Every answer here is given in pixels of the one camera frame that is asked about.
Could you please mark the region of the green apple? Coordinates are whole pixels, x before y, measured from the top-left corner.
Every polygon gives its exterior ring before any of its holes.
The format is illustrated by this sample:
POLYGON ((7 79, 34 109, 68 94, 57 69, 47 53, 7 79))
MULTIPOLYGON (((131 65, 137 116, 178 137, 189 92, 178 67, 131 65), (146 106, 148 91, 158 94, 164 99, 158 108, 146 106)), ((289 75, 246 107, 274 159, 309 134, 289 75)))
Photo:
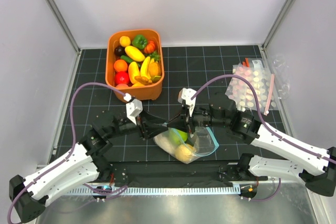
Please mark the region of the green apple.
POLYGON ((188 138, 188 134, 186 132, 170 128, 169 129, 169 138, 170 141, 174 144, 181 144, 181 142, 186 142, 188 138))

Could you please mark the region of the clear blue zip bag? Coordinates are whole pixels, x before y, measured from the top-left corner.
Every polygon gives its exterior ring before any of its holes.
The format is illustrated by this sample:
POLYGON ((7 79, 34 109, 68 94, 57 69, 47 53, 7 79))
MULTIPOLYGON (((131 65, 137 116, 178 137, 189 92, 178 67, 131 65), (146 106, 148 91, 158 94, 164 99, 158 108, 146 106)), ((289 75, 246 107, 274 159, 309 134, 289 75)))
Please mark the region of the clear blue zip bag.
POLYGON ((195 148, 196 160, 213 154, 219 147, 218 141, 209 127, 196 127, 195 132, 188 133, 187 141, 182 141, 181 144, 189 144, 195 148))

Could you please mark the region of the orange plastic bin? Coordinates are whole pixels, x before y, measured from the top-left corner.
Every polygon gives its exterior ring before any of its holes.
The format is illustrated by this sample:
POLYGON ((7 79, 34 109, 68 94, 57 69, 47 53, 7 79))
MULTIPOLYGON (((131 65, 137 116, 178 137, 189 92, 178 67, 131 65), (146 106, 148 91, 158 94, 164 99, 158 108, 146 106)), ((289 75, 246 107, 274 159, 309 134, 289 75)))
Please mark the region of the orange plastic bin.
MULTIPOLYGON (((124 93, 129 93, 132 96, 136 97, 138 100, 155 100, 157 99, 162 91, 162 82, 164 79, 164 64, 163 64, 163 53, 162 53, 162 47, 161 47, 161 40, 160 35, 155 31, 151 29, 140 29, 140 30, 126 30, 126 31, 120 31, 112 35, 108 41, 108 47, 107 47, 107 59, 106 59, 106 84, 111 87, 116 87, 114 83, 114 75, 117 73, 115 72, 113 68, 113 64, 116 60, 123 59, 129 64, 133 62, 129 56, 125 53, 125 55, 118 57, 114 54, 114 49, 116 46, 120 46, 119 39, 121 36, 128 36, 132 40, 134 37, 138 34, 142 34, 148 41, 152 40, 156 44, 156 50, 152 54, 145 54, 143 50, 140 50, 145 57, 150 56, 152 62, 158 62, 161 66, 161 75, 151 77, 152 84, 151 85, 143 85, 139 82, 136 82, 135 84, 132 84, 131 82, 128 84, 128 88, 126 89, 117 89, 115 91, 116 97, 124 101, 123 96, 119 94, 119 91, 122 91, 124 93)), ((139 70, 141 69, 142 62, 137 62, 139 66, 139 70)))

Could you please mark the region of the white radish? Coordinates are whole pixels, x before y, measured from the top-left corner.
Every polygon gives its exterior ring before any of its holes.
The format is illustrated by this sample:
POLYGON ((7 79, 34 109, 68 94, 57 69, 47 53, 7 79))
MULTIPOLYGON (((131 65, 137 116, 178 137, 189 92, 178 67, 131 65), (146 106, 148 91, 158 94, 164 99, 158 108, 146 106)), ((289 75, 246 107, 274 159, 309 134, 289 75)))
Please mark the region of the white radish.
POLYGON ((169 131, 163 132, 154 137, 154 142, 162 150, 174 156, 177 147, 179 146, 178 142, 175 140, 172 134, 169 131))

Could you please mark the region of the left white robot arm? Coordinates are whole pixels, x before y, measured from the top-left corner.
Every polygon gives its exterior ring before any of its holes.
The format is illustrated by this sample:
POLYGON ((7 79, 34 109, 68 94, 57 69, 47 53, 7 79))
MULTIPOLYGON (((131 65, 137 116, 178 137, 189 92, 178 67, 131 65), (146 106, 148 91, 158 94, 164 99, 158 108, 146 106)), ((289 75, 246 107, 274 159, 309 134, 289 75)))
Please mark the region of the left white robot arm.
POLYGON ((11 207, 21 223, 28 223, 69 190, 94 180, 109 180, 111 166, 104 154, 112 148, 114 138, 137 133, 149 139, 166 130, 166 120, 147 111, 134 121, 104 111, 64 155, 31 175, 16 175, 9 181, 11 207))

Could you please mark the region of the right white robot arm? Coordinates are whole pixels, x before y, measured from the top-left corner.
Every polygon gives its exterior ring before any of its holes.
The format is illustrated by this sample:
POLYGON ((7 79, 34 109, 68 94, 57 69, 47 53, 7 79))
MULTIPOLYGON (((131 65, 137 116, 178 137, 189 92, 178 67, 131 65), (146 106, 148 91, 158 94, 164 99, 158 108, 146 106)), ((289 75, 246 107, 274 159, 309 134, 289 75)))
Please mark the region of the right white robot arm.
POLYGON ((187 133, 196 127, 220 127, 234 141, 269 150, 280 159, 243 154, 236 167, 239 178, 268 176, 294 180, 310 191, 332 197, 335 192, 335 147, 315 147, 299 141, 252 114, 236 109, 236 103, 228 96, 214 98, 209 108, 195 108, 186 103, 181 111, 170 119, 167 126, 187 133))

